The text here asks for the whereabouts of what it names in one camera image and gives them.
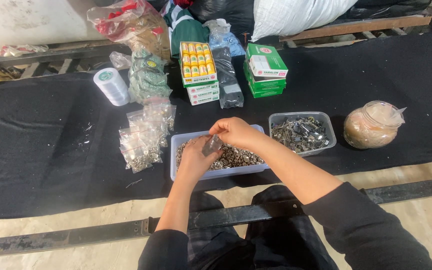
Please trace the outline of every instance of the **box of thread spools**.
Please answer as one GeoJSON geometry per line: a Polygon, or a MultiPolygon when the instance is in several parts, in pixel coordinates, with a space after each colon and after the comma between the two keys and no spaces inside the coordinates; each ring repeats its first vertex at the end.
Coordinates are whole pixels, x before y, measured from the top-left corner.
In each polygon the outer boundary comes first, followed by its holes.
{"type": "Polygon", "coordinates": [[[183,41],[179,45],[183,85],[191,105],[219,100],[218,75],[207,43],[183,41]]]}

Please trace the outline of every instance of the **concrete floor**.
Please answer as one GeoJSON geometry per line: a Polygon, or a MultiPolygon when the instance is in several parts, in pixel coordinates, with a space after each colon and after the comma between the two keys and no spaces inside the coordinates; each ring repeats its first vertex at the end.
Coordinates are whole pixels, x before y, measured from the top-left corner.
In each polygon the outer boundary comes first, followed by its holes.
{"type": "MultiPolygon", "coordinates": [[[[358,172],[338,176],[356,188],[373,188],[432,179],[432,163],[358,172]]],[[[248,205],[253,196],[268,186],[235,187],[211,191],[225,207],[248,205]]],[[[0,220],[0,237],[42,233],[101,224],[159,217],[166,199],[132,200],[103,207],[83,209],[43,217],[0,220]]],[[[432,197],[391,203],[382,207],[399,217],[401,223],[428,250],[432,258],[432,197]]],[[[313,219],[316,231],[340,270],[351,269],[344,255],[332,249],[323,228],[313,219]]],[[[247,225],[236,226],[244,237],[247,225]]],[[[39,253],[0,256],[0,270],[127,270],[136,269],[147,238],[112,242],[39,253]]]]}

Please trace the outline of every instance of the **black table cover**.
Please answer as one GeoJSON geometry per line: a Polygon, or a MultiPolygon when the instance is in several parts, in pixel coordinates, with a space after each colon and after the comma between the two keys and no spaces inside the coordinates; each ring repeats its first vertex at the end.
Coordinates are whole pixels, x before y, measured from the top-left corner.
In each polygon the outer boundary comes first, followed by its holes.
{"type": "MultiPolygon", "coordinates": [[[[172,134],[205,131],[231,116],[261,125],[268,133],[271,114],[321,111],[331,117],[337,144],[307,159],[333,175],[432,162],[432,34],[279,53],[289,68],[286,89],[282,95],[262,98],[253,98],[249,91],[243,57],[233,58],[244,93],[242,108],[220,109],[218,101],[191,106],[179,68],[169,68],[171,101],[177,105],[172,134]],[[342,137],[343,121],[353,109],[374,100],[407,107],[406,123],[388,146],[357,150],[342,137]]],[[[128,127],[126,113],[141,105],[112,106],[92,77],[79,72],[0,83],[0,218],[168,194],[169,147],[163,149],[163,163],[136,174],[124,169],[118,130],[128,127]]],[[[267,169],[200,181],[196,190],[278,181],[267,169]]]]}

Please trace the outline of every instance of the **white sack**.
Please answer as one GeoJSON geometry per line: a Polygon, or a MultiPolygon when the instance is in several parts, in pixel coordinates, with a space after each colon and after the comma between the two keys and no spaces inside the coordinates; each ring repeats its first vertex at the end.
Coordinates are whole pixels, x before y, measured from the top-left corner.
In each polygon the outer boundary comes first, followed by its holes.
{"type": "Polygon", "coordinates": [[[357,0],[255,0],[252,41],[290,36],[328,24],[357,0]]]}

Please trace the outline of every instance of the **glass jar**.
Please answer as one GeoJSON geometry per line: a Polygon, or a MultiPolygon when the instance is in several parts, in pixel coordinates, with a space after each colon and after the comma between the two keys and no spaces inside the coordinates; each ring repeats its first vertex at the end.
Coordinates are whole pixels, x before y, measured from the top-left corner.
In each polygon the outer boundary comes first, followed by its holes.
{"type": "Polygon", "coordinates": [[[358,149],[383,147],[394,140],[404,123],[402,111],[385,101],[371,101],[344,120],[344,138],[358,149]]]}

